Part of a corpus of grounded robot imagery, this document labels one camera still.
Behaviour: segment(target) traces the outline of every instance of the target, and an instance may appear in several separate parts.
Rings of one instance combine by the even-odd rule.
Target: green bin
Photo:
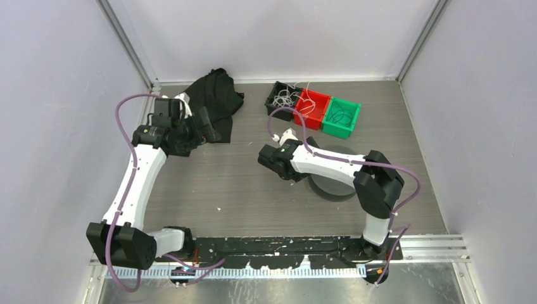
[[[322,120],[322,132],[346,139],[356,125],[362,105],[332,97]]]

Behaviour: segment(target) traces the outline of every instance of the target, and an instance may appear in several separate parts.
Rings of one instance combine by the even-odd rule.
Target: white plastic part
[[[362,165],[352,165],[352,160],[363,162],[364,155],[347,155],[336,152],[330,152],[323,149],[317,149],[315,147],[310,148],[313,152],[318,152],[323,155],[337,156],[340,158],[346,158],[348,163],[343,163],[335,160],[327,160],[319,156],[313,156],[306,150],[304,145],[298,146],[293,153],[293,159],[291,165],[294,170],[300,173],[317,174],[329,179],[335,179],[336,181],[343,182],[351,187],[354,187],[354,173],[360,171]]]
[[[321,175],[354,187],[354,173],[360,171],[362,165],[352,165],[350,162],[353,160],[363,162],[364,155],[346,155],[314,148],[311,146],[310,148],[313,150],[313,152],[318,152],[323,155],[346,158],[348,162],[343,163],[341,161],[328,160],[323,157],[313,156],[302,144],[296,148],[293,153],[293,159],[291,160],[291,165],[295,171],[300,173]],[[382,245],[386,235],[388,234],[388,225],[389,219],[381,219],[367,214],[365,218],[363,238],[372,244],[378,246]]]
[[[162,265],[154,263],[148,270],[142,270],[141,278],[143,279],[195,279],[201,277],[208,270],[196,270],[196,274],[189,276],[186,274],[178,275],[173,273],[174,265]],[[114,267],[117,276],[120,279],[136,279],[137,269]],[[243,269],[226,269],[217,268],[212,270],[204,280],[237,280],[237,279],[321,279],[321,278],[354,278],[367,277],[367,270],[364,264],[356,264],[356,268],[345,269],[311,269],[309,263],[302,263],[296,268],[288,269],[269,269],[267,266],[261,269],[253,269],[247,265]]]
[[[288,128],[283,134],[282,137],[278,140],[278,144],[280,147],[288,140],[288,139],[294,139],[296,138],[296,132],[292,128]]]
[[[177,95],[176,97],[174,97],[174,99],[181,99],[184,101],[185,117],[192,116],[192,110],[190,110],[190,106],[188,105],[188,103],[190,102],[190,97],[185,92]]]
[[[155,238],[156,258],[160,258],[168,252],[178,251],[183,248],[184,232],[182,230],[164,228],[161,231],[148,233],[148,235]]]
[[[389,218],[383,219],[374,217],[371,214],[365,216],[365,229],[363,230],[363,239],[380,246],[388,235]]]
[[[123,226],[125,223],[130,223],[131,227],[143,230],[144,214],[146,213],[149,195],[151,194],[158,172],[166,162],[166,154],[162,149],[153,149],[152,146],[147,144],[139,144],[134,149],[136,150],[136,155],[138,157],[138,170],[132,186],[130,187],[127,199],[125,200],[125,204],[123,205],[122,214],[118,218],[117,225]],[[132,168],[133,159],[131,155],[129,165],[125,171],[125,176],[123,177],[116,198],[103,217],[103,220],[106,220],[109,224],[112,223],[112,220],[114,219],[121,197],[129,182]]]

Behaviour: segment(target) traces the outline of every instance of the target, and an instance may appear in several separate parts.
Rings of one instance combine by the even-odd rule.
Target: black cloth
[[[220,143],[231,142],[233,119],[231,115],[244,104],[244,94],[237,93],[233,78],[223,68],[211,72],[189,86],[185,93],[190,97],[193,113],[205,106],[213,127],[222,136]]]

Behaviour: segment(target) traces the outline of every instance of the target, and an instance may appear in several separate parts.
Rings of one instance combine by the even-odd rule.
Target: metal floor
[[[175,96],[185,87],[163,87]],[[145,231],[167,225],[190,227],[195,236],[328,236],[360,235],[365,213],[356,197],[331,203],[315,195],[307,180],[281,180],[257,164],[267,133],[264,102],[272,84],[236,85],[244,106],[233,116],[231,144],[206,144],[189,158],[171,157],[155,182],[145,215]],[[396,82],[311,83],[310,90],[362,104],[354,133],[347,140],[308,130],[323,147],[342,144],[357,153],[383,152],[391,163],[422,177],[421,194],[401,209],[395,227],[412,224],[409,234],[445,233],[407,108]],[[293,123],[274,119],[281,134]],[[406,197],[415,189],[402,174]]]

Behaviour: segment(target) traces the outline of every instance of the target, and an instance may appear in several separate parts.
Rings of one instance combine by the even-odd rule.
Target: round black platform
[[[356,152],[345,146],[331,145],[323,147],[322,149],[337,153],[356,155]],[[308,182],[315,194],[327,201],[346,201],[356,195],[354,187],[337,180],[329,179],[328,177],[312,174],[308,177]]]

